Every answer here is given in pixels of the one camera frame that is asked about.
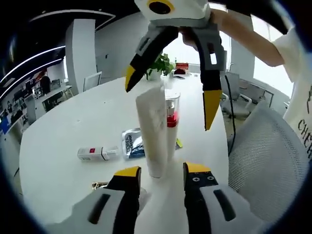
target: ceiling light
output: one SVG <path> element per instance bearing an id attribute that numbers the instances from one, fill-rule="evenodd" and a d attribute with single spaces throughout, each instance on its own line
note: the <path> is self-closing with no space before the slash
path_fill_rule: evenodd
<path id="1" fill-rule="evenodd" d="M 38 56 L 40 56 L 40 55 L 43 55 L 43 54 L 45 54 L 45 53 L 48 53 L 48 52 L 50 52 L 50 51 L 58 50 L 58 49 L 61 49 L 61 48 L 64 48 L 64 47 L 65 47 L 65 45 L 59 46 L 59 47 L 56 47 L 56 48 L 53 48 L 53 49 L 50 49 L 50 50 L 46 50 L 46 51 L 43 51 L 43 52 L 41 52 L 41 53 L 39 53 L 39 54 L 37 54 L 37 55 L 34 55 L 34 56 L 32 56 L 32 57 L 26 59 L 24 62 L 21 62 L 19 65 L 17 65 L 16 67 L 14 67 L 11 71 L 9 71 L 9 72 L 0 80 L 0 83 L 1 83 L 5 78 L 7 78 L 12 72 L 14 72 L 16 69 L 18 69 L 20 66 L 22 66 L 22 65 L 25 64 L 26 62 L 28 62 L 28 61 L 30 61 L 30 60 L 32 60 L 32 59 L 34 59 L 34 58 L 36 58 L 36 57 L 38 57 Z"/>
<path id="2" fill-rule="evenodd" d="M 1 100 L 1 98 L 2 98 L 11 88 L 12 88 L 17 82 L 19 82 L 21 79 L 25 78 L 26 76 L 28 76 L 28 75 L 31 74 L 32 72 L 34 72 L 34 71 L 36 71 L 36 70 L 38 70 L 38 69 L 40 69 L 40 68 L 42 68 L 42 67 L 45 67 L 45 66 L 47 66 L 47 65 L 49 65 L 49 64 L 51 64 L 51 63 L 54 63 L 54 62 L 57 62 L 57 61 L 60 61 L 60 60 L 62 60 L 62 59 L 59 58 L 59 59 L 54 60 L 54 61 L 52 61 L 52 62 L 46 63 L 45 65 L 42 65 L 42 66 L 40 66 L 40 67 L 37 67 L 36 69 L 32 70 L 31 72 L 29 72 L 29 73 L 27 73 L 26 75 L 24 75 L 24 76 L 22 76 L 21 78 L 19 78 L 17 81 L 15 81 L 10 87 L 8 87 L 8 88 L 3 92 L 3 94 L 0 96 L 0 100 Z"/>
<path id="3" fill-rule="evenodd" d="M 100 27 L 102 27 L 103 25 L 107 24 L 109 21 L 111 21 L 112 19 L 114 19 L 116 17 L 116 15 L 109 14 L 109 13 L 106 13 L 106 12 L 101 12 L 101 11 L 70 9 L 70 10 L 60 10 L 60 11 L 48 12 L 48 13 L 45 13 L 45 14 L 42 14 L 42 15 L 39 15 L 39 16 L 36 16 L 36 17 L 32 18 L 30 20 L 30 22 L 32 22 L 34 20 L 38 20 L 38 19 L 43 18 L 43 17 L 47 17 L 47 16 L 52 16 L 52 15 L 56 15 L 56 14 L 63 14 L 63 13 L 72 13 L 72 12 L 92 13 L 92 14 L 110 16 L 110 18 L 108 20 L 106 20 L 104 23 L 102 23 L 101 25 L 96 27 L 96 30 L 99 29 Z"/>
<path id="4" fill-rule="evenodd" d="M 11 79 L 9 79 L 9 81 L 8 82 L 6 82 L 5 84 L 4 84 L 4 88 L 6 88 L 7 86 L 9 86 L 13 81 L 15 80 L 15 78 L 11 78 Z"/>

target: round table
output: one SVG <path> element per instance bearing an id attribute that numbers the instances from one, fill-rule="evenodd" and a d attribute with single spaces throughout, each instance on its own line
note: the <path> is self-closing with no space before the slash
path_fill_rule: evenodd
<path id="1" fill-rule="evenodd" d="M 81 93 L 33 123 L 20 147 L 20 180 L 24 203 L 41 223 L 61 222 L 72 206 L 92 192 L 95 181 L 109 181 L 121 169 L 140 166 L 141 187 L 150 199 L 136 221 L 136 233 L 188 233 L 184 207 L 184 161 L 211 168 L 219 183 L 228 183 L 228 148 L 219 107 L 209 131 L 204 130 L 199 74 L 184 80 L 165 78 L 165 87 L 181 92 L 176 150 L 167 174 L 151 178 L 145 158 L 122 156 L 104 162 L 82 162 L 80 147 L 121 146 L 122 131 L 139 127 L 135 99 L 158 84 L 142 79 L 129 93 L 119 78 Z"/>

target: hand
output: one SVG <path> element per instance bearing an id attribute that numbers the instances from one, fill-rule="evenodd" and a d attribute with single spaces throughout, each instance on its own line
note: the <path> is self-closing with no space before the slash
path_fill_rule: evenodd
<path id="1" fill-rule="evenodd" d="M 216 9 L 211 10 L 210 20 L 212 20 L 213 23 L 218 25 L 218 29 L 222 31 L 222 22 L 224 17 L 226 17 L 227 12 L 220 11 Z M 186 45 L 189 45 L 193 47 L 197 51 L 197 47 L 195 45 L 195 42 L 192 40 L 192 37 L 190 36 L 190 31 L 187 27 L 181 27 L 179 29 L 179 32 L 183 35 L 183 42 Z"/>

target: mesh chair back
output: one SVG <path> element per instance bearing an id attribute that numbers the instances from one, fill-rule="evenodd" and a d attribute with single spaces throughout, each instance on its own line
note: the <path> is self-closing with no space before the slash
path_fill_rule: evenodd
<path id="1" fill-rule="evenodd" d="M 229 185 L 249 201 L 256 216 L 273 222 L 294 200 L 308 163 L 296 133 L 261 102 L 236 133 L 229 155 Z"/>
<path id="2" fill-rule="evenodd" d="M 240 90 L 239 90 L 239 74 L 226 72 L 225 75 L 227 76 L 230 84 L 232 99 L 237 100 L 239 98 Z M 224 76 L 221 76 L 221 88 L 222 92 L 226 95 L 230 96 L 228 84 Z"/>

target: ceiling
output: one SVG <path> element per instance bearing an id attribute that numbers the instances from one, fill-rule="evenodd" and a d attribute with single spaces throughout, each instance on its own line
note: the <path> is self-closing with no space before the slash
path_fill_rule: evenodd
<path id="1" fill-rule="evenodd" d="M 267 21 L 282 33 L 287 32 L 283 22 L 269 7 L 266 3 L 267 1 L 258 0 L 256 4 L 254 1 L 245 0 L 214 0 L 211 2 L 227 5 L 229 9 L 246 15 L 252 13 Z M 1 11 L 5 11 L 6 9 L 14 9 L 14 16 L 4 19 L 4 15 L 7 16 L 7 14 L 3 14 Z M 99 30 L 111 22 L 139 11 L 133 0 L 105 0 L 88 4 L 71 3 L 69 6 L 55 5 L 52 3 L 42 5 L 39 3 L 38 5 L 38 3 L 36 3 L 28 4 L 25 8 L 19 6 L 18 9 L 11 5 L 6 9 L 0 10 L 1 22 L 9 22 L 3 23 L 1 28 L 0 54 L 2 55 L 2 60 L 0 62 L 0 80 L 26 59 L 43 51 L 64 45 L 66 30 L 73 19 L 95 19 L 96 28 Z M 57 11 L 61 11 L 62 13 L 59 12 L 59 14 L 49 15 L 49 13 Z M 103 12 L 116 17 L 113 18 L 112 16 L 101 14 Z M 58 49 L 32 59 L 31 62 L 19 67 L 14 72 L 7 75 L 3 82 L 0 82 L 0 95 L 7 88 L 3 87 L 4 84 L 11 78 L 19 79 L 28 72 L 44 64 L 62 59 L 64 55 L 65 49 Z"/>

